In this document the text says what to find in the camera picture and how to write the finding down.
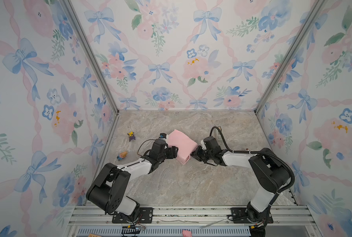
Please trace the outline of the purple wrapping paper sheet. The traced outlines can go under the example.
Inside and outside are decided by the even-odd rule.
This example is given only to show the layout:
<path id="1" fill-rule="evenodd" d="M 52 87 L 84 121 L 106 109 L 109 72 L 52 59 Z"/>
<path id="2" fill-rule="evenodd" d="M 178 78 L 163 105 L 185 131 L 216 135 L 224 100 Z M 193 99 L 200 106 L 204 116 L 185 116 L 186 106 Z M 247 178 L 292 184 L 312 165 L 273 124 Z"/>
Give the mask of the purple wrapping paper sheet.
<path id="1" fill-rule="evenodd" d="M 175 146 L 179 149 L 176 160 L 182 165 L 185 165 L 189 161 L 190 154 L 198 147 L 195 141 L 176 129 L 167 135 L 167 144 L 169 146 Z"/>

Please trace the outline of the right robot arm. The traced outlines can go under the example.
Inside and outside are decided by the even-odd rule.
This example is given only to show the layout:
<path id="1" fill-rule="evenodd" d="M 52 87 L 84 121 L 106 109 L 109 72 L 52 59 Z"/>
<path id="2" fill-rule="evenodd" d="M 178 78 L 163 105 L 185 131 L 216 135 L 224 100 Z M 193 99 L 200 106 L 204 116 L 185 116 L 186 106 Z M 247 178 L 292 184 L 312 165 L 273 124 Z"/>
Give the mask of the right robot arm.
<path id="1" fill-rule="evenodd" d="M 210 136 L 202 141 L 202 145 L 191 156 L 205 164 L 213 161 L 213 166 L 240 166 L 253 170 L 260 187 L 242 217 L 254 224 L 268 223 L 271 206 L 295 182 L 290 166 L 268 148 L 260 151 L 234 151 L 228 147 L 222 149 L 217 140 Z"/>

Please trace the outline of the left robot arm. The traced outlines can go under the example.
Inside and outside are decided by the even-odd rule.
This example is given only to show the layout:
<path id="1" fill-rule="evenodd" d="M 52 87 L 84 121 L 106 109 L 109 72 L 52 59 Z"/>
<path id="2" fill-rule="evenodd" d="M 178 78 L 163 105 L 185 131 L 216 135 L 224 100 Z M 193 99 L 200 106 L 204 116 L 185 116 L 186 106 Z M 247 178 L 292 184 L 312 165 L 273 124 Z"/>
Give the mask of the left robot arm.
<path id="1" fill-rule="evenodd" d="M 125 195 L 128 183 L 154 172 L 165 160 L 176 159 L 178 151 L 178 147 L 169 146 L 164 139 L 153 139 L 152 148 L 137 161 L 122 166 L 105 164 L 87 191 L 87 200 L 105 214 L 117 212 L 136 219 L 140 204 Z"/>

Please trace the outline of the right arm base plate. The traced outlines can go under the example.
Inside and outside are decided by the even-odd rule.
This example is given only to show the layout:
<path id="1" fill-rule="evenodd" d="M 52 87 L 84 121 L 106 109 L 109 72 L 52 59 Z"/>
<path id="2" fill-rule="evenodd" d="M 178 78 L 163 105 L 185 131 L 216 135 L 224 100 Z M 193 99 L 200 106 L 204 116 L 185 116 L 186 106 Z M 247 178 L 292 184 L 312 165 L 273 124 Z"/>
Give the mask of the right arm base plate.
<path id="1" fill-rule="evenodd" d="M 270 213 L 270 207 L 263 212 L 247 207 L 233 207 L 230 209 L 231 214 L 227 216 L 229 221 L 235 224 L 269 224 L 274 223 Z"/>

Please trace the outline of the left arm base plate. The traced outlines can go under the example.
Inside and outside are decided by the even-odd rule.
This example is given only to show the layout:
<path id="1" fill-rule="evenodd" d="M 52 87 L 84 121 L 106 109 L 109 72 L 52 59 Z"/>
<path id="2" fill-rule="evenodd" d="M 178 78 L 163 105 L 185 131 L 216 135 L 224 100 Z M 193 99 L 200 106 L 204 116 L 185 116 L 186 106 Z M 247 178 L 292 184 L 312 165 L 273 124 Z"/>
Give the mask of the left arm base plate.
<path id="1" fill-rule="evenodd" d="M 131 215 L 115 212 L 112 216 L 113 224 L 151 224 L 153 219 L 152 207 L 140 207 Z"/>

